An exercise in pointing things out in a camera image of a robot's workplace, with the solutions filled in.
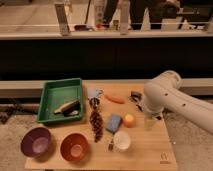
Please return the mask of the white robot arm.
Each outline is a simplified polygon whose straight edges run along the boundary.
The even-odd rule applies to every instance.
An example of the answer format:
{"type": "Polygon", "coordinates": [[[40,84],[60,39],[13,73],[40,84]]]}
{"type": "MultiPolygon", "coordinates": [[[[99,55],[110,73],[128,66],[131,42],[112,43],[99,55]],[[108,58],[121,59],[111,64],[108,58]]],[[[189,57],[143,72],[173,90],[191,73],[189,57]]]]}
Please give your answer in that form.
{"type": "Polygon", "coordinates": [[[172,70],[147,81],[142,97],[144,114],[148,118],[154,118],[164,109],[169,109],[213,134],[213,104],[181,92],[181,82],[180,75],[172,70]]]}

